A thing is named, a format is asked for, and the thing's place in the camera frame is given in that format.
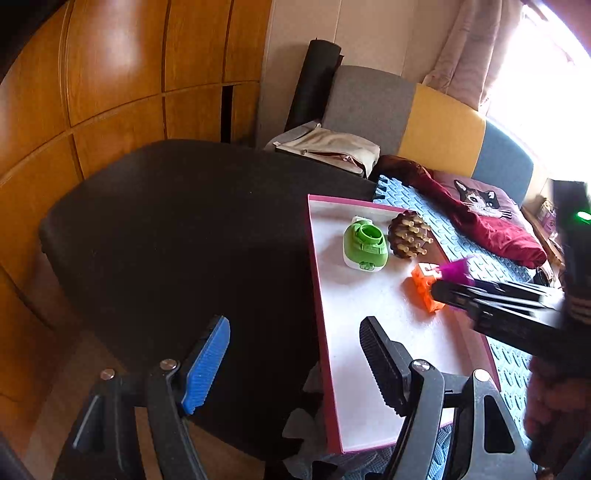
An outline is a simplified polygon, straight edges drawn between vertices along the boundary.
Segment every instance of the person's hand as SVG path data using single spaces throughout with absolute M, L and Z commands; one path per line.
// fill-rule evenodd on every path
M 591 381 L 559 376 L 552 365 L 535 357 L 530 362 L 530 371 L 532 374 L 527 387 L 525 432 L 534 442 L 548 442 L 550 450 L 559 451 L 568 443 L 569 450 L 572 450 L 568 452 L 570 456 L 583 440 L 585 432 L 591 430 Z M 557 418 L 558 422 L 576 425 L 576 428 L 563 429 L 576 438 L 560 435 L 549 438 L 552 432 L 544 430 L 544 427 Z

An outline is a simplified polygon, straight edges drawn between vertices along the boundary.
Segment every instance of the cat face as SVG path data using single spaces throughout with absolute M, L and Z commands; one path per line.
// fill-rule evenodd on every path
M 500 207 L 499 200 L 497 200 L 496 198 L 496 193 L 492 190 L 488 190 L 487 192 L 481 192 L 480 190 L 471 189 L 459 180 L 454 180 L 453 184 L 456 186 L 457 191 L 460 193 L 460 201 L 463 203 L 478 205 L 482 208 Z

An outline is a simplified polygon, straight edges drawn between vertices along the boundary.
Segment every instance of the green led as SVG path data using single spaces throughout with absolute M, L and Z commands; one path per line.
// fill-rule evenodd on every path
M 591 213 L 578 212 L 577 217 L 579 217 L 581 220 L 584 220 L 585 222 L 591 222 Z

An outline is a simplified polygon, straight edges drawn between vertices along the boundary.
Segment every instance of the cat ear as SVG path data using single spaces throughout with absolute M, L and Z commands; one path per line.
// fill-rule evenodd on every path
M 454 180 L 453 184 L 456 186 L 456 188 L 460 191 L 460 192 L 465 192 L 468 190 L 468 187 L 466 187 L 461 181 L 459 180 Z

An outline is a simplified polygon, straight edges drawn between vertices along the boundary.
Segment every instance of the pink tray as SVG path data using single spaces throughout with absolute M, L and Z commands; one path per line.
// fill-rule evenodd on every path
M 486 337 L 470 329 L 464 313 L 450 307 L 429 314 L 410 278 L 417 261 L 448 262 L 437 241 L 419 260 L 391 254 L 379 272 L 345 265 L 343 233 L 355 215 L 372 219 L 387 233 L 392 218 L 404 209 L 315 195 L 308 196 L 308 207 L 324 418 L 331 453 L 392 445 L 402 427 L 403 419 L 385 405 L 359 344 L 359 324 L 366 316 L 375 316 L 388 336 L 402 342 L 413 358 L 424 358 L 442 372 L 470 375 L 483 368 L 499 386 Z M 441 424 L 452 420 L 453 410 L 445 409 Z

